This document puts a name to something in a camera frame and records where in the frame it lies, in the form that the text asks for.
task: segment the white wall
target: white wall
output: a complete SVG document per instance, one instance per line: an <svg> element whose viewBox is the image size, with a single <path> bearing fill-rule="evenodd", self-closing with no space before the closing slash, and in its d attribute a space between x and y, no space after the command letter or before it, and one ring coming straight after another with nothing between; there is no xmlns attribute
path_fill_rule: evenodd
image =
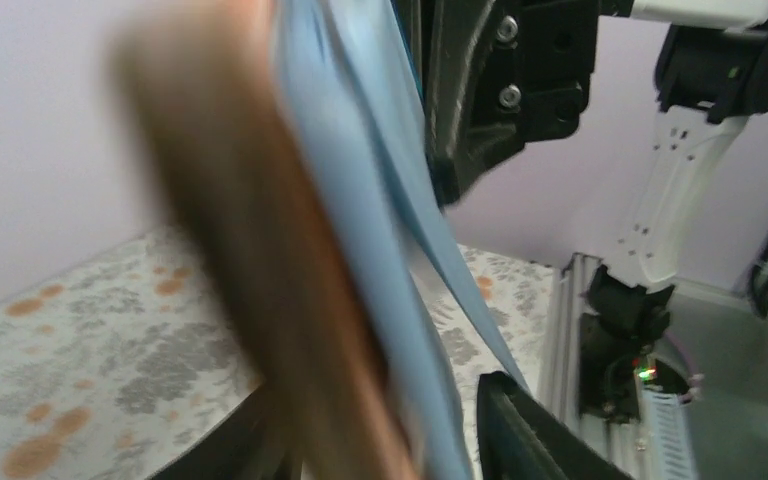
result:
<svg viewBox="0 0 768 480"><path fill-rule="evenodd" d="M145 3L0 0L0 299L156 222L103 64Z"/></svg>
<svg viewBox="0 0 768 480"><path fill-rule="evenodd" d="M157 223L103 68L116 26L151 1L0 1L0 299ZM463 240L556 264L599 252L646 167L664 31L603 22L581 131L482 181L452 215ZM724 163L682 273L730 286L768 229L768 116Z"/></svg>
<svg viewBox="0 0 768 480"><path fill-rule="evenodd" d="M459 239L563 265L600 255L650 164L655 61L664 25L604 18L591 104L570 139L533 144L479 182L450 215ZM731 289L768 232L768 114L750 120L720 164L679 274Z"/></svg>

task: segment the brown object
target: brown object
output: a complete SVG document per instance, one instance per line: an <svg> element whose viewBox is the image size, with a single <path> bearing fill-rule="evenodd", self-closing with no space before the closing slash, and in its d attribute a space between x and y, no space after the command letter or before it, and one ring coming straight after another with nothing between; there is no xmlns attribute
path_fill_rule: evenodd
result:
<svg viewBox="0 0 768 480"><path fill-rule="evenodd" d="M62 437L47 433L19 444L3 459L1 472L7 478L33 478L60 458Z"/></svg>
<svg viewBox="0 0 768 480"><path fill-rule="evenodd" d="M44 298L53 298L63 293L63 285L49 285L40 290L40 296Z"/></svg>
<svg viewBox="0 0 768 480"><path fill-rule="evenodd" d="M51 405L48 403L41 403L28 410L28 413L25 414L25 419L28 423L39 423L43 421L49 413L51 413Z"/></svg>
<svg viewBox="0 0 768 480"><path fill-rule="evenodd" d="M87 407L69 410L54 421L51 431L61 437L68 437L86 426L92 417L92 411Z"/></svg>
<svg viewBox="0 0 768 480"><path fill-rule="evenodd" d="M7 315L11 317L24 317L36 312L40 308L42 308L42 300L38 298L20 300L7 307Z"/></svg>
<svg viewBox="0 0 768 480"><path fill-rule="evenodd" d="M272 4L155 18L117 64L152 167L202 249L272 415L317 478L419 478L367 312L271 79Z"/></svg>

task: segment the light blue cloth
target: light blue cloth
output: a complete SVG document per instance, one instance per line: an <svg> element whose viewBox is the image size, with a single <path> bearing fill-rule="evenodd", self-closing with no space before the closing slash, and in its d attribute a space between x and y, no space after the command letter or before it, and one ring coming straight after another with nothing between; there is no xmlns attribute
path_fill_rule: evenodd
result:
<svg viewBox="0 0 768 480"><path fill-rule="evenodd" d="M396 381L423 422L433 478L469 480L451 366L410 277L400 226L527 386L437 209L424 115L393 9L389 0L282 0L279 8L274 55L285 113Z"/></svg>

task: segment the screw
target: screw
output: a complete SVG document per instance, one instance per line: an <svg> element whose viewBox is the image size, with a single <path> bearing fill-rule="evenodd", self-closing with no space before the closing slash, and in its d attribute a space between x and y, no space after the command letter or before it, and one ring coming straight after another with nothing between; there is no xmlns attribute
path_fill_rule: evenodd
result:
<svg viewBox="0 0 768 480"><path fill-rule="evenodd" d="M522 92L516 85L508 85L499 93L499 103L505 108L514 108L522 100Z"/></svg>
<svg viewBox="0 0 768 480"><path fill-rule="evenodd" d="M499 25L498 30L496 30L496 40L502 43L509 43L516 38L517 32L519 32L519 26L516 20L508 15L502 19L502 23Z"/></svg>

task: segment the floral tablecloth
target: floral tablecloth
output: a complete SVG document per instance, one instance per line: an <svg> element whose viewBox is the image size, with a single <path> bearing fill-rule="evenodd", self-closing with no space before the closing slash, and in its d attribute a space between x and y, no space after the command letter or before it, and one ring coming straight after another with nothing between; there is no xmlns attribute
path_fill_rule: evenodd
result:
<svg viewBox="0 0 768 480"><path fill-rule="evenodd" d="M147 478L258 385L192 252L164 227L0 305L0 479ZM555 271L462 252L536 387ZM477 379L499 365L450 295L428 308L477 461Z"/></svg>

